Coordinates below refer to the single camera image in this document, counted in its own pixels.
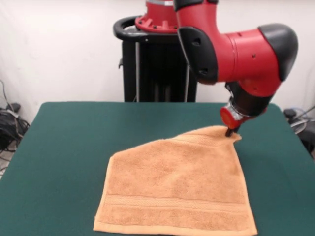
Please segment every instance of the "red cap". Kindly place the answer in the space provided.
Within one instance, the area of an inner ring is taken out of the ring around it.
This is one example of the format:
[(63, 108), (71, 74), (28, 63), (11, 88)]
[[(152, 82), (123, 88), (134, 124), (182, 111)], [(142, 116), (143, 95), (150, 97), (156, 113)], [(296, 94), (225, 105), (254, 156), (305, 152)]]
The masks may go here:
[(224, 124), (226, 124), (226, 126), (230, 129), (239, 127), (243, 122), (243, 119), (235, 120), (233, 114), (226, 107), (222, 107), (220, 113)]

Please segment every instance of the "black cable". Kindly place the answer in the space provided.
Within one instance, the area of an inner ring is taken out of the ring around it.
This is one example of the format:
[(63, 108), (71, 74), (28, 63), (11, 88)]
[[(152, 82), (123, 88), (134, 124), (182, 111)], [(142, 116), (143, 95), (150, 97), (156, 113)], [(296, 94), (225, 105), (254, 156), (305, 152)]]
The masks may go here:
[(8, 101), (8, 99), (6, 98), (6, 94), (5, 94), (4, 82), (2, 81), (2, 79), (0, 79), (0, 82), (2, 83), (2, 90), (3, 90), (4, 98), (6, 99), (6, 101)]
[(15, 152), (14, 149), (11, 150), (8, 147), (13, 141), (16, 142), (16, 147), (19, 145), (30, 124), (14, 113), (12, 105), (7, 100), (5, 85), (1, 79), (0, 83), (2, 84), (3, 96), (7, 102), (7, 108), (11, 108), (8, 110), (0, 108), (0, 149), (2, 151)]
[(8, 168), (7, 166), (6, 167), (3, 167), (2, 169), (0, 169), (0, 172), (1, 171), (4, 171), (6, 168)]
[(295, 118), (293, 119), (293, 121), (296, 121), (297, 119), (301, 118), (302, 116), (306, 115), (308, 112), (310, 112), (310, 111), (312, 111), (312, 110), (314, 110), (314, 109), (315, 109), (315, 105), (312, 106), (311, 108), (309, 108), (307, 111), (305, 111), (305, 112), (302, 113), (301, 115), (295, 117)]
[(1, 160), (3, 160), (3, 161), (10, 162), (10, 160), (9, 160), (9, 159), (5, 159), (5, 158), (3, 158), (3, 157), (1, 157), (1, 156), (0, 156), (0, 159), (1, 159)]

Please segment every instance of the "green tablecloth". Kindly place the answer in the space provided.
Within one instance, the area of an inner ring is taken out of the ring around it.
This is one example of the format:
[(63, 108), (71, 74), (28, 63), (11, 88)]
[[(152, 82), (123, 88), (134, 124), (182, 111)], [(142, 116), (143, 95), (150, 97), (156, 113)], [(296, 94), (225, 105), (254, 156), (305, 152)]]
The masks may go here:
[[(104, 234), (92, 228), (109, 157), (221, 124), (222, 105), (44, 104), (0, 180), (0, 235)], [(280, 110), (269, 106), (240, 133), (236, 150), (259, 235), (315, 235), (315, 165)]]

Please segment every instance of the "black joint cover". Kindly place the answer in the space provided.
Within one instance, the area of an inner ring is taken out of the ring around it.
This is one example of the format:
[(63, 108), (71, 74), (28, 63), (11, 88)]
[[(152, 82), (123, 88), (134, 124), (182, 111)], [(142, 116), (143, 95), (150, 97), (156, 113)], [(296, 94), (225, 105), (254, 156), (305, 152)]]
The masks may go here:
[(219, 0), (207, 0), (208, 3), (218, 4)]
[[(207, 2), (218, 4), (219, 0), (207, 0)], [(175, 8), (175, 11), (178, 11), (179, 9), (183, 7), (201, 4), (201, 3), (203, 3), (203, 0), (174, 0), (174, 8)]]
[(282, 24), (264, 25), (258, 29), (276, 54), (279, 78), (283, 82), (289, 75), (297, 56), (297, 36), (289, 26)]
[(218, 80), (218, 62), (209, 37), (194, 27), (181, 27), (179, 39), (192, 73), (197, 80), (214, 84)]

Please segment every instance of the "black handle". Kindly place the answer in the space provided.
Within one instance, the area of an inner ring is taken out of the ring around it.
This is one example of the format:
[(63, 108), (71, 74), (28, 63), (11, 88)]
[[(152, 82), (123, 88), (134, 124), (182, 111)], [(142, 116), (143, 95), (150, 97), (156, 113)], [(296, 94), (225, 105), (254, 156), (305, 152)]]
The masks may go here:
[(137, 28), (125, 29), (134, 26), (134, 21), (137, 17), (138, 16), (131, 16), (118, 20), (113, 26), (114, 35), (123, 41), (129, 42), (179, 43), (177, 34), (150, 33)]

